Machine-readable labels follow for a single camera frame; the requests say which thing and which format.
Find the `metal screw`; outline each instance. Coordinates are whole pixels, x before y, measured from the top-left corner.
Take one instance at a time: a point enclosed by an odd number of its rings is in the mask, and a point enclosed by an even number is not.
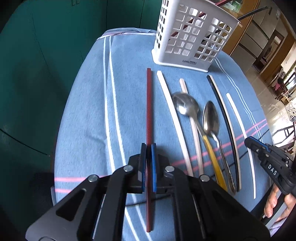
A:
[[[166,166],[166,167],[165,167],[165,170],[166,170],[167,172],[173,172],[173,171],[175,170],[175,168],[172,167],[172,166]]]
[[[88,178],[88,180],[89,180],[91,183],[93,183],[93,182],[95,182],[95,181],[98,180],[98,176],[97,176],[97,175],[90,175],[89,178]]]
[[[131,172],[133,170],[133,167],[131,165],[126,165],[123,169],[125,172]]]
[[[201,179],[202,182],[208,182],[210,180],[208,175],[201,175],[200,179]]]

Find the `spoon bowl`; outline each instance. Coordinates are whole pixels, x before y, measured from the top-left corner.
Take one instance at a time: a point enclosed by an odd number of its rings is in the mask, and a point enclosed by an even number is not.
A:
[[[219,133],[220,122],[218,113],[213,102],[209,101],[204,108],[202,113],[202,122],[204,131],[208,136],[215,136]]]
[[[172,95],[172,100],[176,110],[182,115],[197,118],[199,106],[191,95],[183,92],[177,92]]]
[[[219,128],[220,128],[218,113],[217,113],[215,105],[211,101],[209,101],[205,105],[205,108],[204,108],[204,111],[202,114],[202,122],[203,122],[204,132],[208,136],[212,137],[215,140],[215,142],[217,143],[217,147],[220,152],[223,166],[225,169],[225,174],[227,177],[228,186],[230,188],[230,193],[232,195],[235,195],[236,188],[235,188],[235,185],[233,182],[233,178],[232,178],[228,163],[226,161],[226,158],[225,158],[225,155],[224,155],[224,152],[222,149],[221,141],[218,139],[218,133],[219,133]]]
[[[202,137],[202,140],[205,144],[205,147],[207,149],[207,152],[210,156],[214,171],[215,171],[215,176],[217,179],[218,184],[225,190],[227,191],[227,186],[226,182],[224,180],[221,168],[219,166],[219,163],[217,161],[216,155],[213,151],[213,148],[209,142],[209,139],[207,138],[207,135],[204,132],[204,129],[200,125],[197,119],[197,113],[199,111],[199,106],[196,100],[183,92],[177,92],[172,95],[172,101],[174,103],[174,106],[178,112],[180,112],[182,115],[186,115],[189,117],[192,117],[192,119],[195,122],[196,128],[199,132],[199,134]]]

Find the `pink stripe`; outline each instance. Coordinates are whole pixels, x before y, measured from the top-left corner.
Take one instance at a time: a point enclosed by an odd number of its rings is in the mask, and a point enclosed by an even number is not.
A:
[[[250,129],[246,130],[246,133],[250,132],[252,129],[254,129],[256,126],[260,125],[260,124],[263,123],[264,121],[266,121],[266,119],[264,119],[264,120],[258,122],[256,125],[252,126]],[[235,139],[236,139],[236,141],[238,141],[239,139],[241,139],[241,138],[243,138],[243,137],[244,137],[243,134],[241,134],[241,135],[239,135],[238,137],[236,137]],[[230,145],[231,145],[230,142],[225,143],[225,144],[222,144],[222,148],[225,148],[225,147],[230,146]],[[204,157],[204,156],[207,156],[207,151],[203,152],[203,153],[202,153],[202,156],[203,156],[203,157]],[[197,159],[197,156],[196,156],[196,155],[190,157],[190,161],[194,161],[194,160],[196,160],[196,159]],[[179,160],[179,161],[175,161],[172,165],[173,165],[173,166],[179,166],[179,165],[184,164],[184,163],[185,163],[185,160]]]
[[[260,125],[260,124],[263,123],[264,121],[266,121],[266,119],[264,119],[264,120],[258,122],[256,125],[252,126],[250,129],[248,129],[248,130],[246,131],[246,133],[250,132],[252,129],[254,129],[256,126]],[[260,127],[258,130],[256,130],[255,132],[253,132],[253,133],[251,134],[251,136],[257,134],[257,132],[259,132],[259,131],[260,131],[262,128],[264,128],[266,125],[267,125],[267,123],[265,123],[263,126],[261,126],[261,127]],[[236,140],[239,140],[239,139],[241,139],[242,137],[243,137],[243,135],[241,134],[241,135],[239,135],[238,137],[236,137]],[[230,142],[229,142],[229,143],[226,143],[226,144],[223,144],[222,147],[225,148],[226,146],[229,146],[229,145],[230,145]],[[242,147],[243,145],[244,145],[244,141],[241,142],[241,143],[237,146],[237,148],[240,148],[240,147]],[[226,153],[225,153],[225,156],[229,156],[229,155],[231,155],[231,154],[232,154],[232,150],[226,152]],[[202,153],[202,156],[207,156],[207,152],[203,152],[203,153]],[[193,160],[196,160],[196,158],[197,158],[197,156],[192,156],[192,157],[190,157],[190,160],[193,161]],[[178,166],[178,165],[183,164],[184,162],[185,162],[184,160],[176,161],[176,162],[172,163],[172,166]],[[207,167],[207,166],[209,166],[209,165],[211,165],[211,161],[207,161],[207,162],[205,162],[205,163],[203,164],[204,167]],[[194,172],[197,171],[197,170],[198,170],[198,166],[194,167],[192,170],[193,170]],[[82,181],[85,180],[85,177],[55,177],[54,180],[55,180],[56,182],[82,182]],[[57,193],[69,193],[69,192],[71,192],[70,189],[61,189],[61,188],[56,188],[55,191],[56,191]]]
[[[267,125],[267,123],[265,123],[263,126],[261,126],[261,127],[260,127],[258,130],[256,130],[255,132],[253,132],[253,133],[251,134],[251,136],[256,135],[257,132],[259,132],[259,131],[260,131],[263,127],[265,127],[266,125]],[[239,148],[242,147],[243,145],[244,145],[244,141],[238,144],[237,149],[239,149]],[[226,153],[225,153],[225,156],[229,156],[229,155],[231,155],[231,154],[232,154],[232,150],[226,152]],[[207,166],[209,166],[209,165],[211,165],[211,161],[207,161],[207,162],[205,162],[205,163],[203,164],[204,167],[207,167]],[[196,167],[194,167],[194,168],[192,169],[192,171],[194,171],[194,172],[197,171],[197,170],[198,170],[198,166],[196,166]]]
[[[72,191],[71,189],[62,189],[62,188],[55,189],[55,192],[57,192],[57,193],[67,193],[68,194],[71,191]]]
[[[83,182],[86,177],[55,177],[55,182],[67,182],[67,183],[78,183]]]

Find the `yellow spoon handle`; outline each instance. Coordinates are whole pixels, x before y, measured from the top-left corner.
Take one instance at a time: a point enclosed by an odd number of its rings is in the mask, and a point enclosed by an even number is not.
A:
[[[207,152],[208,152],[208,154],[210,156],[217,182],[218,182],[220,187],[222,187],[225,191],[227,191],[227,185],[226,185],[225,179],[223,177],[221,168],[219,166],[219,163],[217,161],[217,158],[216,158],[216,155],[215,155],[215,153],[213,151],[213,148],[212,148],[212,146],[211,146],[211,144],[209,142],[209,139],[207,138],[206,135],[202,135],[202,139],[204,141],[205,148],[207,149]]]

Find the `red chopstick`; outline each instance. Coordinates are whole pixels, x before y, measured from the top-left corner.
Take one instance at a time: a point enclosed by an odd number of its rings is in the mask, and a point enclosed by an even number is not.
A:
[[[151,69],[147,69],[147,114],[146,114],[146,231],[151,231],[151,144],[152,144],[152,78]]]

